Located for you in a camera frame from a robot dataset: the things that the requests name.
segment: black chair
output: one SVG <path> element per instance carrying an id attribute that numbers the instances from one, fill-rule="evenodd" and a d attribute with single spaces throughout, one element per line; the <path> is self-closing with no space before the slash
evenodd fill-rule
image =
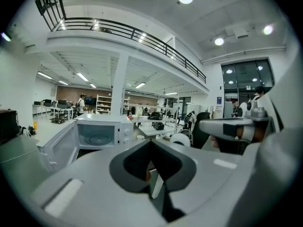
<path id="1" fill-rule="evenodd" d="M 197 115 L 196 123 L 193 129 L 193 148 L 202 149 L 209 137 L 209 134 L 199 130 L 199 122 L 204 119 L 210 119 L 209 115 L 210 114 L 207 112 L 202 112 Z"/>

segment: monitor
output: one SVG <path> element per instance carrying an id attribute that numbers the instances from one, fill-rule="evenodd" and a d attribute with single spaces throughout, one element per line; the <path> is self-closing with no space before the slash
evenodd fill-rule
<path id="1" fill-rule="evenodd" d="M 86 105 L 95 105 L 97 103 L 97 98 L 95 97 L 85 97 L 84 100 Z"/>

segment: white column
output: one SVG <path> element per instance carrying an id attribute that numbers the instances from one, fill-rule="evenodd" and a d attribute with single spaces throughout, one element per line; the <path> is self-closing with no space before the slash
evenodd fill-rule
<path id="1" fill-rule="evenodd" d="M 112 94 L 111 115 L 120 115 L 123 87 L 125 84 L 125 72 L 128 62 L 127 54 L 120 54 Z"/>

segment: equipment on table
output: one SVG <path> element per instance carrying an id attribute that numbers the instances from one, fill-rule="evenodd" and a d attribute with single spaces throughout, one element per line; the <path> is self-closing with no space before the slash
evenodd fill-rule
<path id="1" fill-rule="evenodd" d="M 148 118 L 150 120 L 162 120 L 163 119 L 163 115 L 161 112 L 153 112 L 150 115 L 148 115 Z"/>
<path id="2" fill-rule="evenodd" d="M 161 122 L 154 122 L 154 123 L 152 124 L 152 126 L 153 126 L 156 130 L 158 130 L 158 131 L 161 131 L 161 130 L 164 129 L 164 124 L 161 123 Z"/>
<path id="3" fill-rule="evenodd" d="M 131 144 L 133 130 L 134 124 L 123 115 L 83 114 L 56 135 L 37 143 L 37 148 L 47 170 L 55 172 L 75 160 L 79 149 L 99 150 Z"/>
<path id="4" fill-rule="evenodd" d="M 62 105 L 65 105 L 66 104 L 66 100 L 58 100 L 58 104 L 62 104 Z"/>
<path id="5" fill-rule="evenodd" d="M 65 109 L 60 109 L 57 112 L 55 112 L 54 118 L 51 118 L 50 121 L 52 123 L 64 123 L 66 120 L 65 118 Z"/>

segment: desk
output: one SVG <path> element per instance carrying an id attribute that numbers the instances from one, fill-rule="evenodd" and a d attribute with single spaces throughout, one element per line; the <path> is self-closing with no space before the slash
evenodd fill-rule
<path id="1" fill-rule="evenodd" d="M 37 108 L 41 107 L 41 108 L 45 108 L 45 116 L 47 118 L 47 109 L 53 110 L 53 115 L 55 115 L 55 110 L 60 110 L 61 108 L 55 108 L 55 107 L 46 107 L 46 106 L 42 106 L 42 105 L 33 105 L 36 107 L 36 114 L 37 113 Z M 68 120 L 70 120 L 70 112 L 71 112 L 71 118 L 73 118 L 73 108 L 65 108 L 65 111 L 68 111 Z"/>

